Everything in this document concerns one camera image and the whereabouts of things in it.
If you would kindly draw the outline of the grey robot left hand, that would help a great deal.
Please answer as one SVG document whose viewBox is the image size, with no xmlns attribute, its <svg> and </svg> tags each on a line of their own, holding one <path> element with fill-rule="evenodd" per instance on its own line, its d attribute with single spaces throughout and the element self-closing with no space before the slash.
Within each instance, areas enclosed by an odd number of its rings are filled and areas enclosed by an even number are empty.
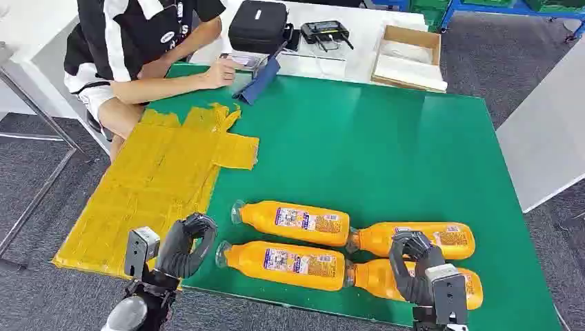
<svg viewBox="0 0 585 331">
<path fill-rule="evenodd" d="M 195 212 L 176 221 L 168 231 L 155 269 L 178 279 L 191 277 L 205 259 L 217 237 L 217 224 Z"/>
</svg>

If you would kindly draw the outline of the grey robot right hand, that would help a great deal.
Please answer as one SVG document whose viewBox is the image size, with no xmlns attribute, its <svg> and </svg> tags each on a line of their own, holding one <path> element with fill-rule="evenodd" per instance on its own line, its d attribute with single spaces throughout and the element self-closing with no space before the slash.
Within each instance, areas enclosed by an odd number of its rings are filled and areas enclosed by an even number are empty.
<svg viewBox="0 0 585 331">
<path fill-rule="evenodd" d="M 415 261 L 413 276 L 406 267 L 404 255 Z M 432 306 L 433 290 L 425 271 L 445 264 L 441 248 L 432 244 L 423 232 L 399 231 L 392 237 L 388 258 L 400 295 L 407 302 Z"/>
</svg>

